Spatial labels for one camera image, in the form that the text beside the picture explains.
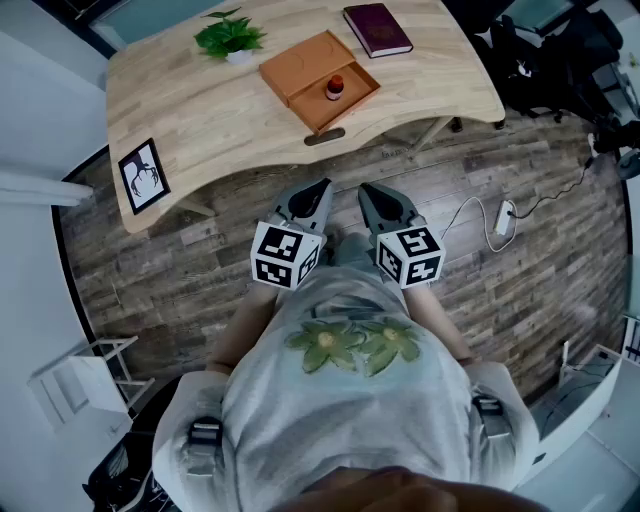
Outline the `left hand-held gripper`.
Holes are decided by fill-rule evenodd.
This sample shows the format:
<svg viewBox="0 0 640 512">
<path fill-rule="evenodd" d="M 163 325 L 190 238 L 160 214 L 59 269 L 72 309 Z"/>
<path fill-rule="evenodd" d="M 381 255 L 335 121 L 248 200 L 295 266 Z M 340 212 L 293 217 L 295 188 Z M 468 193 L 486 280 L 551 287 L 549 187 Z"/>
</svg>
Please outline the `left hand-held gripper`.
<svg viewBox="0 0 640 512">
<path fill-rule="evenodd" d="M 287 188 L 258 223 L 250 251 L 252 277 L 263 284 L 294 290 L 316 267 L 326 243 L 323 233 L 334 186 L 329 178 Z"/>
</svg>

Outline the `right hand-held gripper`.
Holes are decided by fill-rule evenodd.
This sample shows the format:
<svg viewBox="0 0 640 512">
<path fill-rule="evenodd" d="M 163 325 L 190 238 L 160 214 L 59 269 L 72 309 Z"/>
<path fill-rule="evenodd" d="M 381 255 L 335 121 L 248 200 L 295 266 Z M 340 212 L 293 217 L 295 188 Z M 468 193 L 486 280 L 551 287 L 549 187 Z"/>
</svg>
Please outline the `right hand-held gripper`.
<svg viewBox="0 0 640 512">
<path fill-rule="evenodd" d="M 444 244 L 407 196 L 383 185 L 362 183 L 358 202 L 365 226 L 376 236 L 376 264 L 387 276 L 401 289 L 439 279 Z"/>
</svg>

